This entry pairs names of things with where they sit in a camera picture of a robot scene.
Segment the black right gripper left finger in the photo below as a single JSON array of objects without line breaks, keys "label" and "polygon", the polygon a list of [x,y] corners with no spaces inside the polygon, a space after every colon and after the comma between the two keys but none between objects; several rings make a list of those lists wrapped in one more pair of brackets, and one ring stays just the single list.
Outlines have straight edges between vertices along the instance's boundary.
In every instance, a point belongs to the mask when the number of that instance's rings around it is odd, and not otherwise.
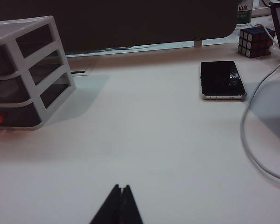
[{"label": "black right gripper left finger", "polygon": [[116,184],[105,199],[98,212],[91,220],[91,224],[117,224],[119,221],[119,202],[121,188]]}]

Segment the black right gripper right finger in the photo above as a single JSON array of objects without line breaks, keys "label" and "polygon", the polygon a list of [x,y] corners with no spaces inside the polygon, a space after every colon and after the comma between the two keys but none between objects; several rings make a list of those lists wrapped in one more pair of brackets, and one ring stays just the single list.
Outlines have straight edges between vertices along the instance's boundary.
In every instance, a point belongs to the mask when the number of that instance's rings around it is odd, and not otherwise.
[{"label": "black right gripper right finger", "polygon": [[120,224],[141,224],[142,219],[138,210],[132,190],[126,185],[120,197],[119,204],[119,223]]}]

